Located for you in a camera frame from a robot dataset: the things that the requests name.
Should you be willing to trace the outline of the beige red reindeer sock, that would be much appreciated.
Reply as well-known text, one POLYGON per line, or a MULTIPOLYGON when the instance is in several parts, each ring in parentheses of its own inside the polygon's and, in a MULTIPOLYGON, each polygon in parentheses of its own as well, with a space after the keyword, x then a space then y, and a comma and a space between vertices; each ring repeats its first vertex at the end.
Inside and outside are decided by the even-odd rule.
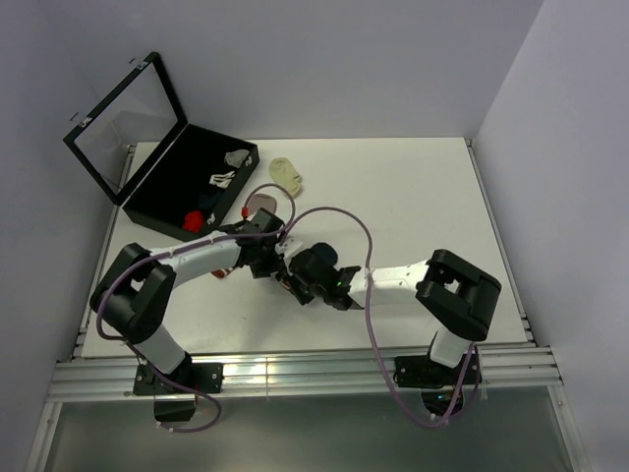
POLYGON ((204 223, 203 213, 200 210, 194 210, 186 214, 183 228, 192 233, 200 233, 204 223))

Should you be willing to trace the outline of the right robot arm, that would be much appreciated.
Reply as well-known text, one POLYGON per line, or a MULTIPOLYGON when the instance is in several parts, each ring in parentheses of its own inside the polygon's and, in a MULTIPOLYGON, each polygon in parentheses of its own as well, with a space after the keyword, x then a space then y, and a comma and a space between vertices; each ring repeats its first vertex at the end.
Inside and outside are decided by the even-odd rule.
POLYGON ((486 340, 502 290, 495 277, 445 249, 419 263, 376 269, 337 268, 307 249, 291 259, 284 284, 303 305, 319 298, 339 311, 421 304, 439 322, 425 361, 439 384, 458 373, 472 343, 486 340))

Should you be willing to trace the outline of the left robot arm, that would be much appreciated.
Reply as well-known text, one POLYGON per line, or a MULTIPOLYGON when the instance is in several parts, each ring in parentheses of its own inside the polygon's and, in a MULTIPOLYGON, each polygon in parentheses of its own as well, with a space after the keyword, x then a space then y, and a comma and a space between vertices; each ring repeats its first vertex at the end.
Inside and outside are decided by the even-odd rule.
POLYGON ((213 271, 247 266, 253 277, 270 277, 283 267, 276 251, 284 222, 258 210, 253 217, 225 225, 196 241, 168 249, 126 245, 100 279, 89 299, 96 327, 108 324, 117 338, 137 350, 169 392, 198 382, 191 355, 163 325, 171 293, 178 286, 213 271))

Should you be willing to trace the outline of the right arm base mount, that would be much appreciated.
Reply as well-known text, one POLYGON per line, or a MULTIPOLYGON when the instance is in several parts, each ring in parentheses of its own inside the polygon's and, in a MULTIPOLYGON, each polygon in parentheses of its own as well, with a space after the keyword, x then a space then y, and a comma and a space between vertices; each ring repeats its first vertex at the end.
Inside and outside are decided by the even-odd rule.
MULTIPOLYGON (((465 357, 454 369, 434 363, 428 355, 397 356, 394 358, 394 382, 403 388, 418 388, 427 411, 442 416, 453 397, 455 385, 465 357)), ((474 352, 466 370, 461 391, 457 397, 452 416, 461 413, 472 402, 478 392, 482 374, 479 355, 474 352)))

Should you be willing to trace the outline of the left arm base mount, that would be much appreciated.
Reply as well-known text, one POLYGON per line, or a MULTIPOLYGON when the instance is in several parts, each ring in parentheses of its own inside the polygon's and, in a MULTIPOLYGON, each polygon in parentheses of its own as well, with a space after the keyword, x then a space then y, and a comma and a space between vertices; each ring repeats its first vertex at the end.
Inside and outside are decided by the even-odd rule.
POLYGON ((166 376, 149 364, 140 364, 132 395, 153 399, 153 417, 158 427, 171 433, 198 433, 213 427, 221 418, 222 406, 214 394, 221 391, 222 382, 222 363, 192 363, 173 376, 166 376), (214 416, 205 424, 186 426, 201 400, 213 405, 214 416))

